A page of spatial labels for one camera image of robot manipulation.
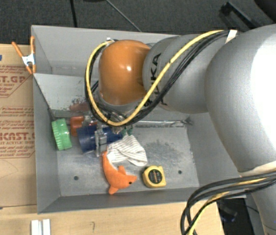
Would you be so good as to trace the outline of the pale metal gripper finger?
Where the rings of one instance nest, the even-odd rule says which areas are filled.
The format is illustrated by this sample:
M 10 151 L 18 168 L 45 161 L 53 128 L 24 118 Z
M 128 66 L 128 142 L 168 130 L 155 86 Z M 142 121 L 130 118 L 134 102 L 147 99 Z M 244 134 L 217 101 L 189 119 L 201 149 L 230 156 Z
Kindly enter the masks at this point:
M 96 143 L 95 155 L 99 157 L 100 156 L 100 130 L 95 131 L 95 143 Z
M 107 136 L 104 132 L 101 133 L 100 137 L 100 152 L 104 152 L 107 150 Z

